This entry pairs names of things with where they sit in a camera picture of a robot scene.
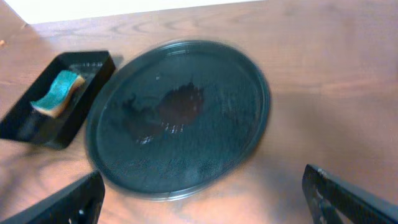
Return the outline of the green yellow sponge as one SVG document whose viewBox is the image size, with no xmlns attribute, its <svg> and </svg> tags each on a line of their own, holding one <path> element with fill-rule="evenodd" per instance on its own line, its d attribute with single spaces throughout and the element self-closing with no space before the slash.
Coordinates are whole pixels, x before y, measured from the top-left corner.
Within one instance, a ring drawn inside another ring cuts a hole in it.
<svg viewBox="0 0 398 224">
<path fill-rule="evenodd" d="M 69 70 L 62 70 L 52 82 L 49 91 L 30 105 L 41 114 L 58 117 L 67 107 L 72 94 L 85 83 L 85 79 Z"/>
</svg>

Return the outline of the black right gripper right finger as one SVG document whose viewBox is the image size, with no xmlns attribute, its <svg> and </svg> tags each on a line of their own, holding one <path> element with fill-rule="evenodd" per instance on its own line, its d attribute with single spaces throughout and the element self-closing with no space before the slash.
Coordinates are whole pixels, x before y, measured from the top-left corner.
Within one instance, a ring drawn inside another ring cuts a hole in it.
<svg viewBox="0 0 398 224">
<path fill-rule="evenodd" d="M 314 223 L 342 223 L 340 213 L 352 223 L 397 223 L 397 205 L 318 166 L 306 165 L 302 190 Z"/>
</svg>

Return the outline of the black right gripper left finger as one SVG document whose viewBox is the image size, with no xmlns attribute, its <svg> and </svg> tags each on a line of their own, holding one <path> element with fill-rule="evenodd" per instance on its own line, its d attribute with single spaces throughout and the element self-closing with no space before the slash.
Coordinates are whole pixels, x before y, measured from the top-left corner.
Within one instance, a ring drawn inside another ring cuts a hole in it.
<svg viewBox="0 0 398 224">
<path fill-rule="evenodd" d="M 104 201 L 101 174 L 94 171 L 2 224 L 97 224 Z"/>
</svg>

